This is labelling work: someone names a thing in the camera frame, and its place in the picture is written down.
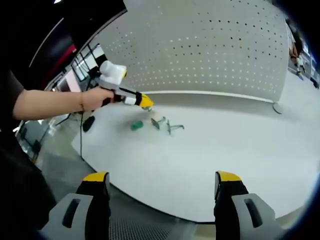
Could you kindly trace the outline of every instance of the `mesh panel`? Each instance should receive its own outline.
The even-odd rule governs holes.
[[[110,240],[165,240],[172,227],[156,226],[138,219],[111,217]]]

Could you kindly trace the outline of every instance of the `table surface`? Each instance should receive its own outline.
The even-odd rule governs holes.
[[[283,94],[298,88],[304,91],[290,86]],[[312,129],[319,112],[301,116],[316,105],[286,105],[294,101],[291,95],[283,96],[283,115],[266,102],[196,94],[152,95],[155,112],[109,105],[93,113],[95,122],[82,135],[82,156],[131,197],[195,222],[215,220],[215,172],[232,172],[278,218],[308,200],[319,173],[320,132]],[[185,130],[169,135],[165,123],[155,129],[150,118],[163,116]],[[130,130],[137,120],[144,127]],[[79,133],[72,146],[80,152]]]

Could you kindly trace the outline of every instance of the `white panel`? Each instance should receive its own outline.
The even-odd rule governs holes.
[[[132,1],[98,39],[109,60],[128,67],[126,82],[143,92],[278,101],[288,66],[284,17],[262,0]]]
[[[68,83],[68,86],[69,86],[69,89],[71,92],[75,92],[75,93],[81,92],[79,83],[78,83],[76,76],[75,76],[75,72],[72,69],[70,69],[69,72],[67,72],[64,75],[64,79]]]

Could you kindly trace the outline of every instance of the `bracelet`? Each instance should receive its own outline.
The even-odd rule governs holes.
[[[80,106],[82,108],[82,112],[85,111],[85,108],[84,108],[84,97],[83,97],[84,93],[81,92],[81,96],[80,96]]]

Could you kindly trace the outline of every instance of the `wrist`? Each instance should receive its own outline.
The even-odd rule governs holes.
[[[84,111],[85,111],[85,107],[84,107],[84,93],[83,93],[83,92],[80,92],[80,94],[79,94],[78,106],[79,106],[78,112],[84,112]]]

